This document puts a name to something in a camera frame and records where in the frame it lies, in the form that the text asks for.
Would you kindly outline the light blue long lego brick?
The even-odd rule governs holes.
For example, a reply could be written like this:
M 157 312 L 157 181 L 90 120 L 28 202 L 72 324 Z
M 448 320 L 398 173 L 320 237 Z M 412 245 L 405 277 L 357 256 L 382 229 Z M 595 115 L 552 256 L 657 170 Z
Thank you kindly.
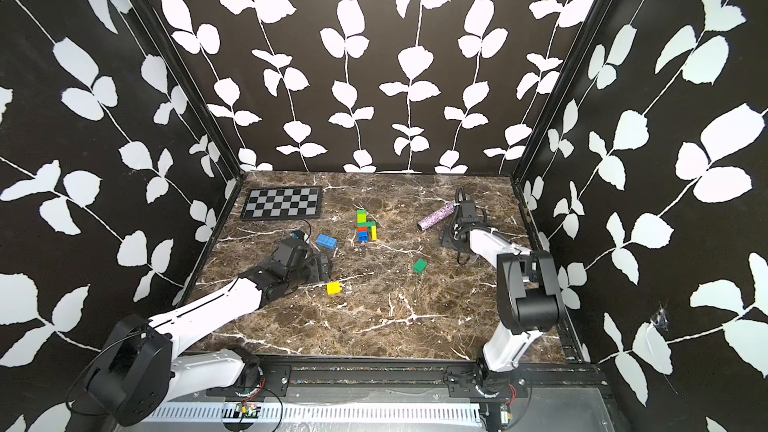
M 318 246 L 327 248 L 329 250 L 335 250 L 337 247 L 337 240 L 324 234 L 317 236 L 316 243 Z

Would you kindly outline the small dark green lego brick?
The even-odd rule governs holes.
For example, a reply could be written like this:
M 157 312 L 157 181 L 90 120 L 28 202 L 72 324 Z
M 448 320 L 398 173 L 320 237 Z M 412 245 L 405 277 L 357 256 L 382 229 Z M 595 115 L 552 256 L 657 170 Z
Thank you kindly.
M 424 272 L 426 267 L 428 266 L 428 263 L 424 259 L 419 259 L 414 265 L 413 270 L 417 272 L 418 274 L 421 274 Z

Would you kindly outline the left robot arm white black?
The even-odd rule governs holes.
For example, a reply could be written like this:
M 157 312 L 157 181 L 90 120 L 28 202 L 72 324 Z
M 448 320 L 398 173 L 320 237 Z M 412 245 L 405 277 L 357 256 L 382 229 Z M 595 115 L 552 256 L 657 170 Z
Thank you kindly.
M 199 355 L 187 355 L 186 350 L 293 287 L 328 281 L 331 271 L 332 262 L 325 255 L 310 255 L 294 265 L 269 259 L 171 312 L 149 319 L 132 314 L 115 325 L 79 384 L 122 426 L 141 422 L 172 399 L 232 386 L 247 365 L 258 362 L 254 356 L 232 349 Z

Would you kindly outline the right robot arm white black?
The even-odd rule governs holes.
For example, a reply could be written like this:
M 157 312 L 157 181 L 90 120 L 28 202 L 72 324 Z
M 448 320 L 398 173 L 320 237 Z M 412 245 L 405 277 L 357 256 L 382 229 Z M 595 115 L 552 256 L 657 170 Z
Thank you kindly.
M 441 245 L 484 258 L 496 270 L 500 323 L 483 346 L 482 361 L 491 372 L 508 372 L 544 333 L 566 315 L 552 255 L 506 240 L 479 223 L 447 225 Z

